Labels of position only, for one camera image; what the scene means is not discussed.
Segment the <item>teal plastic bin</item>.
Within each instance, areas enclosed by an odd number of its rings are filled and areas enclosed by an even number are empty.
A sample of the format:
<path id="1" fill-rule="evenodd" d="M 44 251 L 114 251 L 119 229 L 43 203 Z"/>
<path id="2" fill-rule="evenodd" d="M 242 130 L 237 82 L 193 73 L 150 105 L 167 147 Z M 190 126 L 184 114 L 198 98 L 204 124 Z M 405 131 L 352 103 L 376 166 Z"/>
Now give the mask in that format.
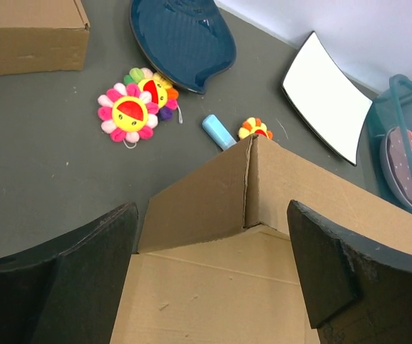
<path id="1" fill-rule="evenodd" d="M 412 81 L 392 76 L 365 124 L 378 195 L 412 214 Z"/>

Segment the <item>white square plate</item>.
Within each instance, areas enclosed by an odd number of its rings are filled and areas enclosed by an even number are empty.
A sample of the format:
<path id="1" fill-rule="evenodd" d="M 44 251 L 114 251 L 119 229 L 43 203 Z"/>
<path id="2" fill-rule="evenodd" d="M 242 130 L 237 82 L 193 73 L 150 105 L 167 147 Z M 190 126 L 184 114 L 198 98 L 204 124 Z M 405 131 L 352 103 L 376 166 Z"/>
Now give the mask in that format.
<path id="1" fill-rule="evenodd" d="M 337 66 L 316 32 L 297 51 L 281 86 L 321 141 L 356 166 L 360 134 L 372 100 Z"/>

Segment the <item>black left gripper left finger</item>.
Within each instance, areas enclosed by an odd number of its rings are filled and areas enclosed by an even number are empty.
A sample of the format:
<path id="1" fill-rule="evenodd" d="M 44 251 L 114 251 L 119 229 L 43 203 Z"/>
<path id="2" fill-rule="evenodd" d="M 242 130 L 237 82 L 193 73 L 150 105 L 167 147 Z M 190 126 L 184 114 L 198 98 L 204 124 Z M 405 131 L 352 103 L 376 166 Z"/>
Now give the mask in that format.
<path id="1" fill-rule="evenodd" d="M 126 203 L 0 258 L 0 343 L 109 343 L 137 228 Z"/>

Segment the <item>closed brown cardboard box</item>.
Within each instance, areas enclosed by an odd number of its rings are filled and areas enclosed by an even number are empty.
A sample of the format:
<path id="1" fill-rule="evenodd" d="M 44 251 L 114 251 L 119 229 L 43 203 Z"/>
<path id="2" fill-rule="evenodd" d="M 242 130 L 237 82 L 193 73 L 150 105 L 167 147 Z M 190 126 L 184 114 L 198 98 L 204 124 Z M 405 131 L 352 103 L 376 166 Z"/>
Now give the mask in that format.
<path id="1" fill-rule="evenodd" d="M 82 70 L 89 35 L 81 1 L 0 1 L 0 75 Z"/>

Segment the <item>dark blue ceramic bowl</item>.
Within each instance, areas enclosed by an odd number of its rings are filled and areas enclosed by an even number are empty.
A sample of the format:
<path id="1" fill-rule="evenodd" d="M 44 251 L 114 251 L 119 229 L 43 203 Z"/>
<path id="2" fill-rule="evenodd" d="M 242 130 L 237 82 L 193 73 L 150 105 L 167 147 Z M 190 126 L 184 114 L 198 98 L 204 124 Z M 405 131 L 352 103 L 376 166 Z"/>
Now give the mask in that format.
<path id="1" fill-rule="evenodd" d="M 152 66 L 196 94 L 236 61 L 236 43 L 214 1 L 132 1 L 129 22 Z"/>

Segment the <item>rainbow flower plush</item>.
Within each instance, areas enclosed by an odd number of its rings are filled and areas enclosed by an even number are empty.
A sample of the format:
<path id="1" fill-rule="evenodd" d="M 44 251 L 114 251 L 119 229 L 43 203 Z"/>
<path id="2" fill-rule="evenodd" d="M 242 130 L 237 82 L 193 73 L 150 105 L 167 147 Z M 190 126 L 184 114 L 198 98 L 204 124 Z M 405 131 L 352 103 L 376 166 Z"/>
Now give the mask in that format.
<path id="1" fill-rule="evenodd" d="M 124 85 L 130 83 L 135 83 L 141 91 L 151 94 L 152 102 L 159 107 L 158 119 L 160 121 L 171 120 L 174 112 L 177 112 L 178 123 L 183 123 L 183 116 L 178 105 L 179 93 L 164 76 L 147 67 L 134 67 L 123 77 Z"/>

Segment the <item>brown cardboard box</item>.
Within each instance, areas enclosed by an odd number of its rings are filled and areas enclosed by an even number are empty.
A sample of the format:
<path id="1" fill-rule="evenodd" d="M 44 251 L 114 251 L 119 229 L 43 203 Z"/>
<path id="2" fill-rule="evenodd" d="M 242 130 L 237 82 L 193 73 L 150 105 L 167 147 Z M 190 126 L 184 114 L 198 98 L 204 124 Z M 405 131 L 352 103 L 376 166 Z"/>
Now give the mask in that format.
<path id="1" fill-rule="evenodd" d="M 0 1 L 0 75 L 82 70 L 89 35 L 81 1 Z"/>
<path id="2" fill-rule="evenodd" d="M 289 239 L 296 200 L 412 254 L 412 214 L 252 136 L 148 203 L 113 343 L 316 343 Z"/>

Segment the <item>blue chalk stick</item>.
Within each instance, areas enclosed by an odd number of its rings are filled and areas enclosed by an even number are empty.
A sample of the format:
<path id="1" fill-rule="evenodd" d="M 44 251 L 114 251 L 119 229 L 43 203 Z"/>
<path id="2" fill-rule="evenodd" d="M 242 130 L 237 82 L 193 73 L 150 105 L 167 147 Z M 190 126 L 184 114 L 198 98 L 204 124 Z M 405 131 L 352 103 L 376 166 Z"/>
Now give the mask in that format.
<path id="1" fill-rule="evenodd" d="M 223 151 L 236 144 L 234 137 L 214 114 L 210 114 L 204 118 L 202 128 Z"/>

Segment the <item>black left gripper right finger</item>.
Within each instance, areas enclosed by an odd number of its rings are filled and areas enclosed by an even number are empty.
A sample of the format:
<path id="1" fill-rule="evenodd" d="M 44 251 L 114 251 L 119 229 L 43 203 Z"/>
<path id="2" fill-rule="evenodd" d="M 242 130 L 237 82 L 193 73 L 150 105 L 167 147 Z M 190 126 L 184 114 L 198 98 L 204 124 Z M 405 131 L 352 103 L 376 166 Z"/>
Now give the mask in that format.
<path id="1" fill-rule="evenodd" d="M 310 327 L 321 343 L 412 343 L 412 254 L 295 200 L 287 222 Z"/>

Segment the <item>orange flower plush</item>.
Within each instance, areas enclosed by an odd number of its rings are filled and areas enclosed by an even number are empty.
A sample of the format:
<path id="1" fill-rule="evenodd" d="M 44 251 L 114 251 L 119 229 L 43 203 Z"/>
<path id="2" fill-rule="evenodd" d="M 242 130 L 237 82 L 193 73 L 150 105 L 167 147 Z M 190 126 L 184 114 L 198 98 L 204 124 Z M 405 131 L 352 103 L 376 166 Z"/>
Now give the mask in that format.
<path id="1" fill-rule="evenodd" d="M 273 133 L 260 118 L 247 118 L 238 130 L 238 137 L 240 140 L 245 139 L 250 135 L 262 135 L 268 139 L 273 139 Z"/>

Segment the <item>pink dotted plate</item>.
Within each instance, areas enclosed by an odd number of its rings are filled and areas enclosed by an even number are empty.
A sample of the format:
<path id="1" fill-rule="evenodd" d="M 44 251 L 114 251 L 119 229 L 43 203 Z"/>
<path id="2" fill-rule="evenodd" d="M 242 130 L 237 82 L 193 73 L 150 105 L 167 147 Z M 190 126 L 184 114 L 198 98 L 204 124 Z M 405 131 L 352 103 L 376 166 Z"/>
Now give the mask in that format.
<path id="1" fill-rule="evenodd" d="M 380 144 L 380 166 L 391 195 L 412 212 L 412 131 L 390 129 Z"/>

